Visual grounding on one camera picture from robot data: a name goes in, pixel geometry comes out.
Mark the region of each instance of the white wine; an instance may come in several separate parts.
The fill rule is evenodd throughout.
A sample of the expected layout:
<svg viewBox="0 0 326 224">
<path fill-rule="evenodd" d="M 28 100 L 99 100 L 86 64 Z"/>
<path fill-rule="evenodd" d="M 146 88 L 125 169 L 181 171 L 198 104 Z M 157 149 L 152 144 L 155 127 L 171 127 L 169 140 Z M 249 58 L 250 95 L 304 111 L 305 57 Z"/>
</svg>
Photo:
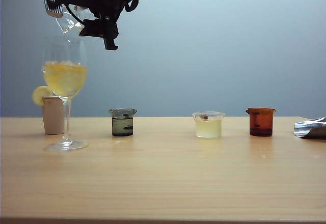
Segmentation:
<svg viewBox="0 0 326 224">
<path fill-rule="evenodd" d="M 43 65 L 43 77 L 49 88 L 59 97 L 71 99 L 83 87 L 87 68 L 70 61 L 48 61 Z"/>
<path fill-rule="evenodd" d="M 221 136 L 221 120 L 196 120 L 196 136 L 214 138 Z"/>
</svg>

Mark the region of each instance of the silver foil packet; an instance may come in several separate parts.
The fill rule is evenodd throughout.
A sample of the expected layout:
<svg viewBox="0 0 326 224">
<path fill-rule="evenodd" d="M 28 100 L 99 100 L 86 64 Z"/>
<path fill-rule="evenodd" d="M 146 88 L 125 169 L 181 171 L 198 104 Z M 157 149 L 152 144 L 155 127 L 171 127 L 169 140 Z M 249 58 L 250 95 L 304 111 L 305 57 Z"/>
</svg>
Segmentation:
<svg viewBox="0 0 326 224">
<path fill-rule="evenodd" d="M 300 138 L 326 139 L 326 117 L 295 123 L 294 135 Z"/>
</svg>

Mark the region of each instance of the blue-gray backdrop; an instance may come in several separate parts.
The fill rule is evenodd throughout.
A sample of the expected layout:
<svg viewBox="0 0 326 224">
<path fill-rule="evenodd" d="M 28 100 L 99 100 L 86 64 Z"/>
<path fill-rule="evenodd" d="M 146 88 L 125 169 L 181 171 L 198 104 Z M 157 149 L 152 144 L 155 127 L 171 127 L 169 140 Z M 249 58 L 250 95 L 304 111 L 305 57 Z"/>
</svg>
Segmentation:
<svg viewBox="0 0 326 224">
<path fill-rule="evenodd" d="M 117 51 L 85 37 L 88 77 L 72 116 L 190 116 L 253 106 L 325 116 L 326 0 L 140 0 L 118 21 Z M 40 116 L 41 44 L 59 34 L 43 0 L 1 0 L 1 114 Z"/>
</svg>

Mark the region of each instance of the glass beaker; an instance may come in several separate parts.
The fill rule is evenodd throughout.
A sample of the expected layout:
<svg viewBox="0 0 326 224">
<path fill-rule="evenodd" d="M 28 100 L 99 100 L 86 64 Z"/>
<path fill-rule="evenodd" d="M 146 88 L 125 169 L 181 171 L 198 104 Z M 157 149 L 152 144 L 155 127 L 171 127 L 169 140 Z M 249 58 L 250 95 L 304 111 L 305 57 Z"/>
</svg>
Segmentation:
<svg viewBox="0 0 326 224">
<path fill-rule="evenodd" d="M 112 135 L 133 135 L 133 115 L 137 110 L 134 108 L 113 108 L 109 110 L 112 115 Z"/>
<path fill-rule="evenodd" d="M 250 126 L 249 133 L 252 136 L 271 136 L 273 134 L 274 108 L 248 108 Z"/>
<path fill-rule="evenodd" d="M 221 136 L 221 123 L 225 114 L 217 111 L 199 111 L 193 113 L 196 122 L 196 136 L 216 138 Z"/>
</svg>

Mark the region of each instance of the orange beaker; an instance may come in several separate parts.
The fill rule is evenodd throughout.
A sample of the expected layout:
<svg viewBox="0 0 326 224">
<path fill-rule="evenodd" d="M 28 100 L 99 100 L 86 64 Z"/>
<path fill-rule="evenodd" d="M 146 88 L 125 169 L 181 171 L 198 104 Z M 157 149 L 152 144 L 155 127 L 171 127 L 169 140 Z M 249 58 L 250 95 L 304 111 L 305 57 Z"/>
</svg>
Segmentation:
<svg viewBox="0 0 326 224">
<path fill-rule="evenodd" d="M 248 108 L 250 127 L 249 133 L 252 136 L 271 136 L 273 134 L 274 108 Z"/>
</svg>

